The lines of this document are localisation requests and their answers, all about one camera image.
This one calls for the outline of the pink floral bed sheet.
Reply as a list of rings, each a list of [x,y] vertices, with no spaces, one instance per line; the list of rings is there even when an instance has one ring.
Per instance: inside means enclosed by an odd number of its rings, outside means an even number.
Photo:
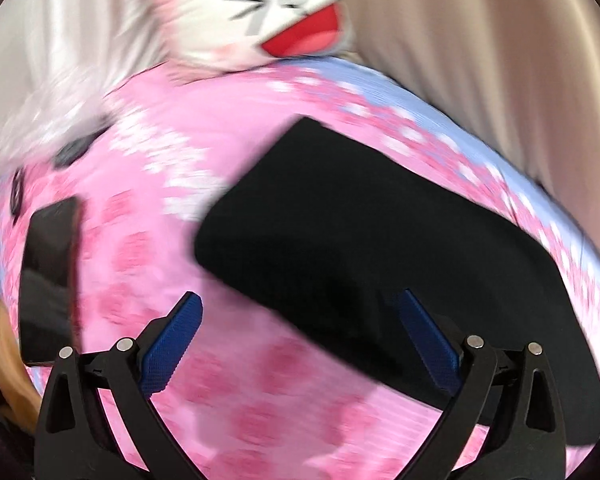
[[[212,479],[387,479],[436,408],[376,384],[210,278],[189,255],[211,203],[287,125],[309,116],[497,211],[554,257],[600,372],[600,258],[533,183],[442,113],[367,68],[277,63],[178,86],[157,67],[108,99],[116,124],[69,168],[32,165],[12,220],[0,183],[0,292],[18,313],[32,214],[82,200],[80,336],[87,351],[137,335],[184,292],[204,322],[154,402]]]

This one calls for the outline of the white cartoon face pillow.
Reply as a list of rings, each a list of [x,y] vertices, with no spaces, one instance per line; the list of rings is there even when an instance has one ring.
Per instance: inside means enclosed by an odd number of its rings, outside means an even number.
[[[350,46],[343,0],[149,0],[181,82],[243,72],[283,58],[314,58]]]

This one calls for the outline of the black smartphone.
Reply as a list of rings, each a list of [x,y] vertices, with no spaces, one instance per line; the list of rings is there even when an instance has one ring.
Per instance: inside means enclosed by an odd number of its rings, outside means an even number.
[[[35,211],[21,263],[18,335],[27,366],[53,363],[76,344],[76,259],[82,203],[70,196]]]

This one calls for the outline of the beige quilt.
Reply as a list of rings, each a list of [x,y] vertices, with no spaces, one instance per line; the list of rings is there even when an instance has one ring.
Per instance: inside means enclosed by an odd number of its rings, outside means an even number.
[[[344,0],[361,58],[539,182],[600,251],[600,0]]]

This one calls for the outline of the black pants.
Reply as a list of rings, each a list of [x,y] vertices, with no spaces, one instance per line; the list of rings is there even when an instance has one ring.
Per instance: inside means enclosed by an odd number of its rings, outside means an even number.
[[[554,259],[499,214],[311,118],[293,124],[209,210],[197,263],[364,374],[449,402],[396,310],[411,292],[464,334],[542,344],[566,439],[600,436],[600,373]]]

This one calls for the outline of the small dark grey remote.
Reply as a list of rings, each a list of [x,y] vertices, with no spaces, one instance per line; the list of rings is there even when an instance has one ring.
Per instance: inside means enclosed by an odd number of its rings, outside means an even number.
[[[79,139],[65,144],[52,158],[55,169],[68,168],[74,162],[82,158],[92,144],[111,127],[111,122],[98,125],[95,130]]]

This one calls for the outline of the silver satin curtain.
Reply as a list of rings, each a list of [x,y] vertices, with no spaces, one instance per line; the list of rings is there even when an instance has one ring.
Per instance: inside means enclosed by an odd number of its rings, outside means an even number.
[[[0,174],[94,131],[163,58],[150,0],[0,0]]]

